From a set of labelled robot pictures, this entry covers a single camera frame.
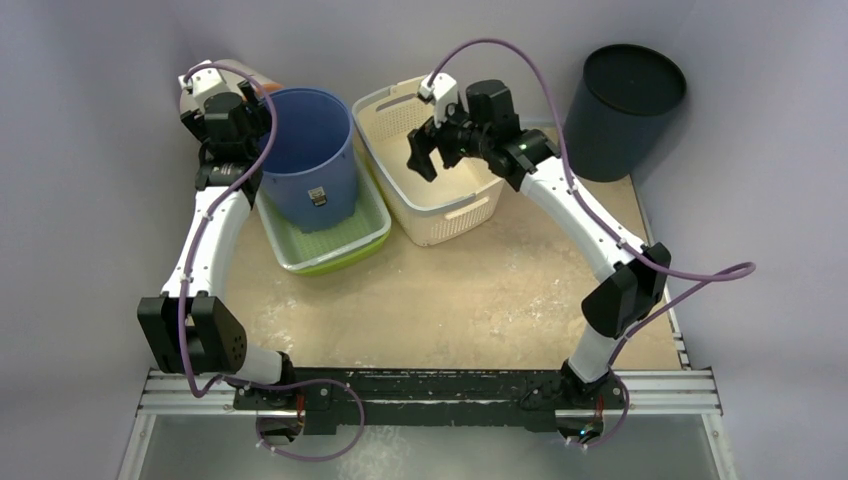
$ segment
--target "blue bucket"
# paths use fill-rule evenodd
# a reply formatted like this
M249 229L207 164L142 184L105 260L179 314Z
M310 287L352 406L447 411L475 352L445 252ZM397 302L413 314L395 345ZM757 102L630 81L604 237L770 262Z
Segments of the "blue bucket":
M353 215L359 193L350 110L315 88L278 90L271 101L277 139L262 165L262 190L304 232L337 225Z

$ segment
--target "tabletop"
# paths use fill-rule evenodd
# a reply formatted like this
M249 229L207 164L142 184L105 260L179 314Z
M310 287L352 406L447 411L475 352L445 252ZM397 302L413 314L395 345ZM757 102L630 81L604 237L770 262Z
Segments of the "tabletop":
M584 183L645 238L629 178ZM507 186L492 218L457 238L419 247L394 224L372 257L319 277L280 267L253 211L226 303L248 338L295 366L556 369L577 345L580 302L596 286L568 235ZM616 367L680 369L668 319L636 335Z

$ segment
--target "dark gray trash can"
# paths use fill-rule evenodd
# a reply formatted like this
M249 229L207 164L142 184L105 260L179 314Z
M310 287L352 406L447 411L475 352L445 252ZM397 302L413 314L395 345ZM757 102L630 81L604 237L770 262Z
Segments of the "dark gray trash can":
M565 121L566 151L579 177L619 180L647 156L686 94L671 60L638 45L610 45L583 64Z

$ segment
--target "white basket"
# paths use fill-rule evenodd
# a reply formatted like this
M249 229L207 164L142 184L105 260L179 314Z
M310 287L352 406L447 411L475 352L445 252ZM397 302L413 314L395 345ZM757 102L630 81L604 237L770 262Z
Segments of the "white basket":
M414 243L427 246L488 220L504 182L477 158L466 158L445 169L438 151L430 155L438 173L432 183L406 167L410 154L407 134L433 114L433 107L416 97L423 78L360 99L353 105L353 118L368 150L365 158L374 167L389 209Z

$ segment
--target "gray wall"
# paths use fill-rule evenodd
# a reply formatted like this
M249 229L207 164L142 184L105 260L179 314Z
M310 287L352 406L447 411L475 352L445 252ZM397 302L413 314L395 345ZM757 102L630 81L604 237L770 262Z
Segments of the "gray wall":
M117 475L150 363L135 308L190 221L193 61L158 0L0 2L4 479Z
M170 0L196 55L233 57L285 85L330 89L349 105L424 75L462 41L517 43L564 102L586 52L610 42L671 42L694 0ZM448 66L461 85L499 78L525 119L550 113L530 70L496 46Z
M845 2L698 2L671 50L688 109L636 176L677 267L759 264L678 309L751 479L848 467L846 52Z

